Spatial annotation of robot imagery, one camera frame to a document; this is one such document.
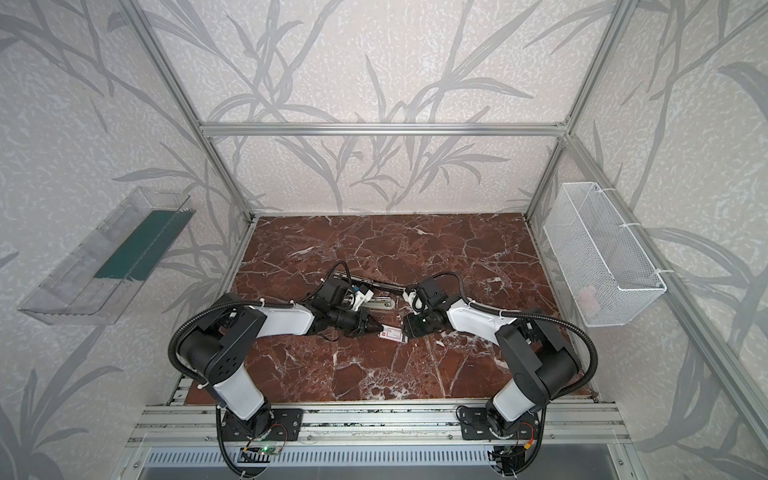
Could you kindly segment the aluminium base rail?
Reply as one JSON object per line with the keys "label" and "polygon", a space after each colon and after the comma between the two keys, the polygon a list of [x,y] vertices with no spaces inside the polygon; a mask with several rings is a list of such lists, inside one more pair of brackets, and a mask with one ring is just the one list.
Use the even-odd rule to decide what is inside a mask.
{"label": "aluminium base rail", "polygon": [[[516,477],[535,457],[547,477],[642,479],[645,471],[616,405],[587,396],[566,396],[538,418],[536,438],[463,440],[455,409],[485,407],[481,399],[308,402],[276,408],[305,411],[295,442],[224,442],[212,406],[146,408],[113,471],[116,479],[138,479],[159,468],[219,468],[232,478],[267,476],[287,468],[477,467]],[[281,445],[268,463],[245,463],[247,446]]]}

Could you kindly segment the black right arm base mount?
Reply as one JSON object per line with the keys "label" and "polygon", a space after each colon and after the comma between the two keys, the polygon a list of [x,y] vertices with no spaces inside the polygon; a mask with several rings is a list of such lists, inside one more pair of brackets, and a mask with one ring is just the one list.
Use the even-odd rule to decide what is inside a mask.
{"label": "black right arm base mount", "polygon": [[463,440],[511,440],[529,443],[537,436],[540,420],[530,412],[515,421],[505,420],[486,407],[459,405],[455,411]]}

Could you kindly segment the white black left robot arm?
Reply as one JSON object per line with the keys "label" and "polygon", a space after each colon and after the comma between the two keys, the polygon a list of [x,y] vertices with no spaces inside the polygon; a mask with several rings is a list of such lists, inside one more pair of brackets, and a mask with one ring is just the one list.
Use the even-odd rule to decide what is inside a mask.
{"label": "white black left robot arm", "polygon": [[336,278],[339,261],[314,291],[287,303],[243,300],[224,294],[193,315],[171,336],[171,365],[206,390],[217,405],[250,428],[271,422],[271,407],[244,366],[256,340],[274,336],[319,335],[335,329],[348,338],[378,335],[384,326],[365,304],[373,298],[350,275]]}

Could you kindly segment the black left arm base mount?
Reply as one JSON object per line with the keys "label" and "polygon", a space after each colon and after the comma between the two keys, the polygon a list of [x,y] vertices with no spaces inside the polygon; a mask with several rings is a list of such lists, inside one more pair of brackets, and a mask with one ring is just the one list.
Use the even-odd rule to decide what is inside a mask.
{"label": "black left arm base mount", "polygon": [[276,408],[260,411],[250,420],[239,419],[226,411],[220,437],[224,442],[266,440],[295,442],[299,438],[305,411],[299,408]]}

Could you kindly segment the pink object in basket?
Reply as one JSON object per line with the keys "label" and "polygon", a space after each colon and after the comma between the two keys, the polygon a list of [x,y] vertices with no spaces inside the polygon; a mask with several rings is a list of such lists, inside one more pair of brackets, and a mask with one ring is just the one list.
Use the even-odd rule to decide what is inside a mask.
{"label": "pink object in basket", "polygon": [[582,288],[576,295],[576,303],[582,314],[588,318],[595,317],[602,309],[598,290],[594,285]]}

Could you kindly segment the green circuit board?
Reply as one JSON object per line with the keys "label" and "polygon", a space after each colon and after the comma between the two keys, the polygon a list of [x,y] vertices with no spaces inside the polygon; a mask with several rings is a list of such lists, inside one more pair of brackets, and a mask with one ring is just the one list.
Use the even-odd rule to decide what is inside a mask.
{"label": "green circuit board", "polygon": [[240,452],[240,461],[245,463],[268,463],[271,457],[281,454],[281,445],[247,446]]}

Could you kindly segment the clear plastic wall tray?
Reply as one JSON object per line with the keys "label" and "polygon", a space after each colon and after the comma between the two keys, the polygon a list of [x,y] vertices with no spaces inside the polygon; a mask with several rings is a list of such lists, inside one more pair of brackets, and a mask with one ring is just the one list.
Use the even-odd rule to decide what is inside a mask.
{"label": "clear plastic wall tray", "polygon": [[185,193],[135,188],[20,304],[47,325],[112,325],[196,213]]}

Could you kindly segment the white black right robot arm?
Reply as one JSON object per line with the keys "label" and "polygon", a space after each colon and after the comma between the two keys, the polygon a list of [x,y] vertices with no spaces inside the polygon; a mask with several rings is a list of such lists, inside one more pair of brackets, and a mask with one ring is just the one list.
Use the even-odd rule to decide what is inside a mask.
{"label": "white black right robot arm", "polygon": [[598,367],[598,351],[578,326],[535,311],[501,309],[472,300],[461,277],[459,292],[448,294],[438,283],[440,272],[404,288],[411,312],[403,331],[420,338],[447,329],[471,334],[496,345],[511,380],[486,404],[488,422],[499,436],[523,415],[543,411],[562,396],[584,387]]}

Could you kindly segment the aluminium frame profiles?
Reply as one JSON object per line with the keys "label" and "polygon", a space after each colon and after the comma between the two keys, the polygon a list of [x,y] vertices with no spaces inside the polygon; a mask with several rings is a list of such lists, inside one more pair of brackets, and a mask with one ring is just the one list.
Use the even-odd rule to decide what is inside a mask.
{"label": "aluminium frame profiles", "polygon": [[[598,184],[605,192],[618,214],[629,223],[638,219],[615,189],[613,182],[597,165],[583,141],[576,133],[578,122],[598,87],[600,78],[607,70],[620,40],[624,37],[630,20],[638,7],[635,1],[616,1],[612,5],[611,18],[600,40],[597,52],[579,88],[574,106],[566,118],[555,123],[392,123],[392,122],[306,122],[306,123],[204,123],[194,112],[189,95],[184,91],[177,73],[173,70],[161,42],[153,31],[151,22],[137,1],[121,1],[118,4],[119,18],[138,39],[145,54],[181,111],[185,121],[184,132],[192,137],[195,146],[202,150],[207,163],[234,197],[242,216],[246,220],[254,217],[254,211],[247,203],[242,189],[234,182],[220,158],[212,141],[215,136],[447,136],[447,137],[541,137],[556,138],[555,150],[548,160],[542,178],[539,180],[529,207],[536,208],[546,185],[551,181],[564,153],[570,153],[580,171],[590,181]],[[690,344],[719,382],[735,411],[761,447],[767,445],[767,398],[757,383],[747,373],[736,354],[726,345],[714,325],[705,317],[691,291],[684,285],[679,274],[673,270],[669,260],[654,244],[648,230],[637,227],[635,237],[639,246],[648,254],[651,263],[666,275],[668,290],[666,303],[675,319],[689,338]]]}

